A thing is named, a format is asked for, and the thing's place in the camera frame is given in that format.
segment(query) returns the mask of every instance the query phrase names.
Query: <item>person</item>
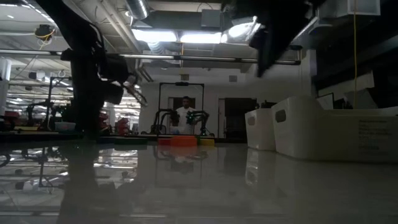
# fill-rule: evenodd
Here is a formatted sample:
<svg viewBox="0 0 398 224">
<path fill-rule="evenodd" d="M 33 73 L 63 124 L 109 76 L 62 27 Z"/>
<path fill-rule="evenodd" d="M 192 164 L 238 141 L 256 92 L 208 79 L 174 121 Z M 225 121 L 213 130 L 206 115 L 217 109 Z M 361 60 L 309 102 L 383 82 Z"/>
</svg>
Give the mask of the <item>person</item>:
<svg viewBox="0 0 398 224">
<path fill-rule="evenodd" d="M 178 130 L 180 134 L 193 134 L 193 125 L 187 124 L 187 113 L 189 111 L 196 111 L 190 107 L 191 99 L 188 96 L 182 98 L 182 107 L 176 112 L 180 115 L 180 122 L 178 122 Z"/>
</svg>

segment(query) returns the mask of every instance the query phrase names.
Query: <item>white storage bin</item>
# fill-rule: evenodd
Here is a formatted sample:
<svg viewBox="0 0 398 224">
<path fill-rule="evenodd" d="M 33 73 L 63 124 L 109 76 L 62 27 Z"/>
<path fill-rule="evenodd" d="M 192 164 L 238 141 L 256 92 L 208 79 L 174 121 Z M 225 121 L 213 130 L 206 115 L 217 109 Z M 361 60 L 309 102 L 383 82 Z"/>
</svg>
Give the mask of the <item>white storage bin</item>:
<svg viewBox="0 0 398 224">
<path fill-rule="evenodd" d="M 398 161 L 398 108 L 323 110 L 309 96 L 272 107 L 276 150 L 329 161 Z"/>
<path fill-rule="evenodd" d="M 257 109 L 245 114 L 248 146 L 258 150 L 275 151 L 272 109 Z"/>
</svg>

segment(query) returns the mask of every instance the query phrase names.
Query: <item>yellow block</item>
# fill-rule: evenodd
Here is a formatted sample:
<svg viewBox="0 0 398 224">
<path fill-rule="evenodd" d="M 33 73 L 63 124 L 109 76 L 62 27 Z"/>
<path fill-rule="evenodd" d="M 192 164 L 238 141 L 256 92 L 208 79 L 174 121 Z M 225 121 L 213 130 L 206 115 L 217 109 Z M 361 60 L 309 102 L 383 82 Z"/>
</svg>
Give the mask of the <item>yellow block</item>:
<svg viewBox="0 0 398 224">
<path fill-rule="evenodd" d="M 201 146 L 214 146 L 214 139 L 201 139 L 200 145 Z"/>
<path fill-rule="evenodd" d="M 37 131 L 39 127 L 25 127 L 25 126 L 16 126 L 14 130 L 23 130 L 23 131 Z"/>
</svg>

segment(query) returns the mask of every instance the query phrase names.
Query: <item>yellow cable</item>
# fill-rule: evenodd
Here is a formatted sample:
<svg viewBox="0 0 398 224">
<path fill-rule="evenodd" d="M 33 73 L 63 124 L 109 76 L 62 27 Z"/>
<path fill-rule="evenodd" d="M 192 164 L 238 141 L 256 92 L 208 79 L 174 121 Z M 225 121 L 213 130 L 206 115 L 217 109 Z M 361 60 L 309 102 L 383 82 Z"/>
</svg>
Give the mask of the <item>yellow cable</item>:
<svg viewBox="0 0 398 224">
<path fill-rule="evenodd" d="M 44 44 L 44 42 L 43 42 L 43 44 L 40 46 L 40 49 L 39 49 L 39 50 L 42 50 L 42 48 L 43 48 L 44 46 L 46 46 L 46 44 Z"/>
<path fill-rule="evenodd" d="M 356 80 L 358 77 L 358 63 L 356 58 L 356 3 L 357 0 L 354 0 L 354 69 L 355 69 L 355 76 L 354 76 L 354 105 L 353 108 L 356 108 Z"/>
<path fill-rule="evenodd" d="M 37 35 L 35 35 L 35 36 L 36 36 L 37 38 L 49 37 L 49 36 L 51 36 L 54 32 L 55 32 L 55 29 L 52 30 L 50 34 L 47 34 L 47 35 L 44 35 L 44 36 L 37 36 Z"/>
<path fill-rule="evenodd" d="M 182 43 L 181 45 L 181 55 L 184 55 L 184 43 Z M 183 65 L 184 65 L 184 61 L 181 61 L 181 69 L 180 69 L 180 74 L 183 73 Z"/>
</svg>

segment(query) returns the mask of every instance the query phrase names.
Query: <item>ceiling light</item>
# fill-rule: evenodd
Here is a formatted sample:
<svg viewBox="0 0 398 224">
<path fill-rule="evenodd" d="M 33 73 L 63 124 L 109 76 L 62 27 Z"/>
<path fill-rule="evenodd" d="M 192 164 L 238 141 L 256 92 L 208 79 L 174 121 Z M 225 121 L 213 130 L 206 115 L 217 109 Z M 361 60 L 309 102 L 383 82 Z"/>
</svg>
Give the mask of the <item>ceiling light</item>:
<svg viewBox="0 0 398 224">
<path fill-rule="evenodd" d="M 228 34 L 233 38 L 239 37 L 240 35 L 247 33 L 252 25 L 253 25 L 252 22 L 248 22 L 233 26 L 232 28 L 229 29 Z"/>
<path fill-rule="evenodd" d="M 223 35 L 221 36 L 221 43 L 227 43 L 227 41 L 228 41 L 228 35 L 223 34 Z"/>
<path fill-rule="evenodd" d="M 132 29 L 132 33 L 137 40 L 145 41 L 147 43 L 177 41 L 177 37 L 173 31 Z"/>
<path fill-rule="evenodd" d="M 15 5 L 15 4 L 0 4 L 0 6 L 17 7 L 17 5 Z"/>
<path fill-rule="evenodd" d="M 193 44 L 219 44 L 221 40 L 221 33 L 209 34 L 209 33 L 189 33 L 186 32 L 181 37 L 181 42 L 183 43 L 193 43 Z"/>
</svg>

